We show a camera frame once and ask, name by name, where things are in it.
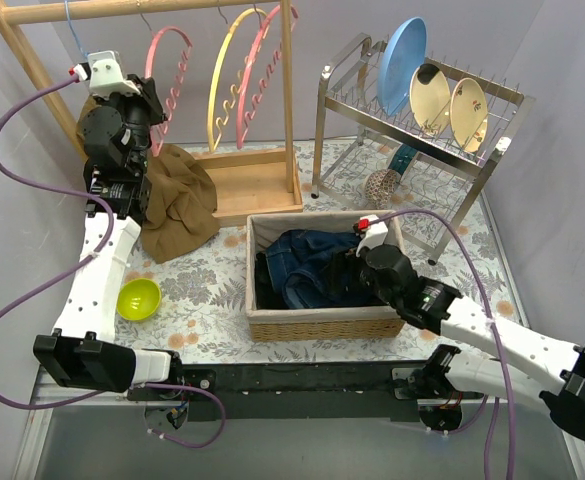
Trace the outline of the blue denim garment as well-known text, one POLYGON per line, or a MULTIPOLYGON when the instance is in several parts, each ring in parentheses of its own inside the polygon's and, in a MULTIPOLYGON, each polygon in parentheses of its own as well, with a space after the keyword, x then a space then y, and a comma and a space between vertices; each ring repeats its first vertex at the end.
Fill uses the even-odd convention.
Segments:
POLYGON ((355 308, 378 303, 373 291, 369 305, 333 305, 326 295, 324 271, 333 253, 356 248, 359 237, 348 232, 288 230, 262 251, 273 288, 283 296, 287 310, 355 308))

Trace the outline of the pink hanger with denim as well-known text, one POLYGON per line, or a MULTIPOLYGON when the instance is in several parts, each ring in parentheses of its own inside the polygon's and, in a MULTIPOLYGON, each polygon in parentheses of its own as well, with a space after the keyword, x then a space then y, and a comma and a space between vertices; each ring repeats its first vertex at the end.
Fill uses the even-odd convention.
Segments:
POLYGON ((144 71, 146 78, 153 76, 153 66, 159 43, 163 36, 168 32, 174 32, 177 34, 183 40, 185 47, 180 52, 177 62, 177 73, 174 76, 173 85, 170 87, 169 93, 163 102, 163 106, 165 107, 165 119, 159 125, 153 126, 150 131, 150 138, 152 141, 151 153, 154 157, 158 157, 162 150, 166 135, 169 132, 171 122, 177 110, 178 100, 181 95, 181 89, 185 80, 188 61, 192 50, 192 42, 183 30, 176 26, 163 27, 154 35, 147 51, 144 71))

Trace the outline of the yellow hanger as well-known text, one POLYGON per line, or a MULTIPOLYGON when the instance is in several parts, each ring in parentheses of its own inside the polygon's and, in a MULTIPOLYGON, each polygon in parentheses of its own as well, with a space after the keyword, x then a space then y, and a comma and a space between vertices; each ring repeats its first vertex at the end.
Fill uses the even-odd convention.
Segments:
POLYGON ((209 153, 215 153, 221 143, 238 100, 239 87, 243 78, 243 69, 237 71, 236 78, 227 87, 226 96, 222 100, 220 100, 220 94, 222 93, 221 83, 228 52, 235 35, 242 23, 251 16, 255 16, 261 22, 265 19, 266 12, 255 4, 241 12, 228 26, 228 30, 218 50, 207 102, 206 135, 209 153))

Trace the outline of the brown garment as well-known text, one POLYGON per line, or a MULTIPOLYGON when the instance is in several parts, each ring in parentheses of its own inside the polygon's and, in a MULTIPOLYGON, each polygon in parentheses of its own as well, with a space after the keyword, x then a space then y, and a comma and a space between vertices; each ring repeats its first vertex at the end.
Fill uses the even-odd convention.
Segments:
POLYGON ((151 185, 141 244, 158 264, 201 247, 220 229, 214 217, 217 191, 211 177, 184 149, 165 144, 147 153, 151 185))

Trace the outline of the blue wire hanger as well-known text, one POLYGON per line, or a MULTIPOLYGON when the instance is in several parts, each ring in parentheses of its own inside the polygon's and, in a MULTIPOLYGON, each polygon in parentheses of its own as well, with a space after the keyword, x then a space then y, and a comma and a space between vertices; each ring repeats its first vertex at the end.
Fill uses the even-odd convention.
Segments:
POLYGON ((70 12, 70 5, 69 5, 70 4, 70 1, 69 0, 64 0, 63 3, 64 3, 64 11, 65 11, 66 22, 67 22, 68 28, 69 28, 69 30, 71 32, 71 35, 73 37, 73 40, 75 42, 75 45, 77 47, 77 50, 81 54, 82 58, 84 60, 87 60, 88 59, 88 52, 84 48, 83 43, 81 42, 81 39, 80 39, 80 37, 79 37, 79 35, 78 35, 75 27, 74 27, 74 24, 73 24, 73 20, 72 20, 72 17, 71 17, 71 12, 70 12))

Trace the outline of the black skirt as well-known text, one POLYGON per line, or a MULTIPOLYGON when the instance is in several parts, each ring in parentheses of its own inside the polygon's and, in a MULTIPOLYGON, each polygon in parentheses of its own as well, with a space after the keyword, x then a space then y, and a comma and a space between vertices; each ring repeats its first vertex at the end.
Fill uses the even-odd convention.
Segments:
POLYGON ((263 252, 255 257, 254 266, 254 288, 255 302, 258 309, 265 310, 287 310, 283 296, 277 293, 272 284, 267 266, 267 259, 263 252))

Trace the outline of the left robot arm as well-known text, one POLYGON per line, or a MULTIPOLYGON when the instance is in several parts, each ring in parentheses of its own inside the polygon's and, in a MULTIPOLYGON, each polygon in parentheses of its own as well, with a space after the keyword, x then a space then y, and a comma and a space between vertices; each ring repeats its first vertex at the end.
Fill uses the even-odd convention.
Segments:
POLYGON ((166 118, 154 80, 128 78, 137 92, 95 96, 78 124, 92 196, 85 207, 84 264, 51 334, 36 337, 33 353, 60 386, 124 392, 150 382, 160 398, 172 400, 185 386, 173 354, 115 342, 118 295, 149 204, 151 129, 166 118))

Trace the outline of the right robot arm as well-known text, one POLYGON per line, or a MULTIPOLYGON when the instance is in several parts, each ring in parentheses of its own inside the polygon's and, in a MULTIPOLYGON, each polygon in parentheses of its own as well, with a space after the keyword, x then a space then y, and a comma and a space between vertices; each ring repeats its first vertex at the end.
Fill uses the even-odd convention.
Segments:
POLYGON ((457 289, 419 275, 395 245, 335 254, 327 284, 331 293, 371 295, 413 327, 472 347, 463 352, 444 346, 434 354, 424 373, 432 395, 443 398, 457 390, 525 405, 585 441, 585 344, 489 317, 457 289))

